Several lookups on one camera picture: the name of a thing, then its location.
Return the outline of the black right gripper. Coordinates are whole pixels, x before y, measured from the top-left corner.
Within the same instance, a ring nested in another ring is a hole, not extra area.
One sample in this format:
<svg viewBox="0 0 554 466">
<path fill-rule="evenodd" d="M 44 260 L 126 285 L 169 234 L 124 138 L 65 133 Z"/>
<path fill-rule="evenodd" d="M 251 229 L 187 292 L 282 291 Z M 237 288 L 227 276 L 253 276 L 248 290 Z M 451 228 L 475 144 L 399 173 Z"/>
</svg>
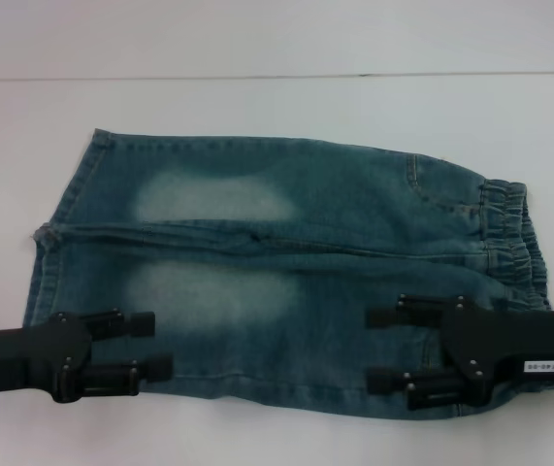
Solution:
<svg viewBox="0 0 554 466">
<path fill-rule="evenodd" d="M 391 308 L 365 312 L 368 329 L 440 328 L 454 369 L 366 371 L 371 395 L 403 393 L 411 411 L 490 403 L 501 383 L 554 383 L 554 312 L 490 311 L 456 298 L 402 294 Z"/>
</svg>

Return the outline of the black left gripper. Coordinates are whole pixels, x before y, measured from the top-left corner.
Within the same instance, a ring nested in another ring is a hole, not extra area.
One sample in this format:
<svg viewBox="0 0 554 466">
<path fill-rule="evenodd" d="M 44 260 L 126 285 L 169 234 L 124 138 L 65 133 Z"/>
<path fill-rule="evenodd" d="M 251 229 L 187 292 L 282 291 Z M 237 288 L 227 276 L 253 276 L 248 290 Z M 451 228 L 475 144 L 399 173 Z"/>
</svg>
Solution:
<svg viewBox="0 0 554 466">
<path fill-rule="evenodd" d="M 0 330 L 0 392 L 38 389 L 57 403 L 83 397 L 136 396 L 142 382 L 170 380 L 174 358 L 164 354 L 143 361 L 87 364 L 92 339 L 154 334 L 155 313 L 126 315 L 119 309 L 82 316 L 81 321 L 66 315 L 30 327 Z"/>
</svg>

